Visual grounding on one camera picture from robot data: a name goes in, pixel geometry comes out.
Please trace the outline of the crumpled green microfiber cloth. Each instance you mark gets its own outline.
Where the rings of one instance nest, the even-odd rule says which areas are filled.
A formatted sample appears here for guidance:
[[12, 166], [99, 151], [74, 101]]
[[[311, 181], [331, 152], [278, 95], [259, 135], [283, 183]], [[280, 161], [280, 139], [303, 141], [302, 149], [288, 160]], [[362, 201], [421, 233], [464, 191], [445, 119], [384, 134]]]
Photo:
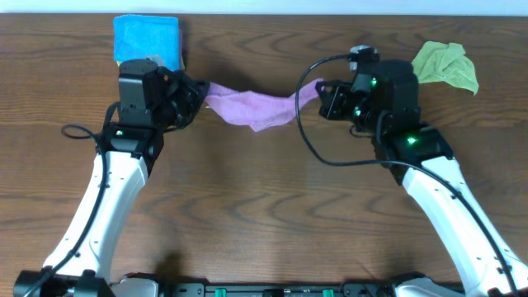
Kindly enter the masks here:
[[418, 82], [444, 82], [472, 92], [479, 90], [474, 63], [465, 55], [463, 45], [427, 41], [412, 61]]

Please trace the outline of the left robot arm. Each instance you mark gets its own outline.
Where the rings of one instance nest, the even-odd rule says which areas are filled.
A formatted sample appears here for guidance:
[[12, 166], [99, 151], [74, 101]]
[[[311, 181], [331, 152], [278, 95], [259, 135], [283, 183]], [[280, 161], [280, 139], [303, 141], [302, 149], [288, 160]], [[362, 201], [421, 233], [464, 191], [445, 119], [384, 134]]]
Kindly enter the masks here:
[[153, 280], [111, 282], [111, 264], [128, 213], [146, 185], [166, 133], [186, 128], [210, 82], [151, 59], [120, 63], [120, 100], [106, 110], [101, 132], [84, 131], [97, 155], [90, 182], [65, 235], [40, 271], [22, 271], [15, 296], [158, 294]]

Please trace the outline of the purple microfiber cloth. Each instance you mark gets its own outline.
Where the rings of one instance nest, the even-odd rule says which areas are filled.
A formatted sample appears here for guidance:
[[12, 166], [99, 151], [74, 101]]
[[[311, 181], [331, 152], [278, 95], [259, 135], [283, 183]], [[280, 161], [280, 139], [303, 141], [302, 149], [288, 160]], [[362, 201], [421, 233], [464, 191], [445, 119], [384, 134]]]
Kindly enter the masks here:
[[225, 122], [246, 125], [255, 132], [285, 125], [296, 117], [295, 93], [289, 97], [274, 97], [211, 83], [205, 103]]

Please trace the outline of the folded blue cloth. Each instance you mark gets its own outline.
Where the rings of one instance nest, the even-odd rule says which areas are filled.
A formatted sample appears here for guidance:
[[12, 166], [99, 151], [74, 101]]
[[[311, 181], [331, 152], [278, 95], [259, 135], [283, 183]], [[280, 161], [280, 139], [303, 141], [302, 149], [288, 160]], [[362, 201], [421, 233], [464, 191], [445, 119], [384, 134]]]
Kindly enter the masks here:
[[148, 55], [162, 57], [166, 68], [179, 70], [179, 20], [172, 16], [123, 15], [115, 17], [114, 60], [120, 64]]

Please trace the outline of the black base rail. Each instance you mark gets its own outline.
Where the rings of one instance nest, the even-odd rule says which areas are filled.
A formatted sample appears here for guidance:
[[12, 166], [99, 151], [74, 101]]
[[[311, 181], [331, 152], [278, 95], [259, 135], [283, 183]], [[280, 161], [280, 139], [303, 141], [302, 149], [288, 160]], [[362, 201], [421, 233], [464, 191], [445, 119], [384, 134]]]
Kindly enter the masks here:
[[324, 282], [210, 282], [206, 278], [181, 276], [164, 278], [154, 274], [131, 273], [116, 283], [111, 290], [116, 296], [167, 297], [305, 297], [305, 296], [462, 296], [461, 285], [437, 285], [427, 280], [423, 290], [410, 288], [399, 293], [401, 281], [344, 280], [340, 283]]

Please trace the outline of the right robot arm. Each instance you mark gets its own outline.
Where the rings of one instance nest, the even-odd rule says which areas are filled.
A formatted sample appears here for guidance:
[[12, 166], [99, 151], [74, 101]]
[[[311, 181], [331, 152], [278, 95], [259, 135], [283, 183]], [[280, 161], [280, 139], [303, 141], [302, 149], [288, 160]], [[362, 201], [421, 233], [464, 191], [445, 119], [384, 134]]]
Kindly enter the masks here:
[[525, 296], [527, 265], [511, 250], [467, 185], [441, 132], [422, 121], [409, 62], [358, 64], [352, 80], [318, 82], [320, 114], [370, 134], [375, 163], [418, 203], [468, 296]]

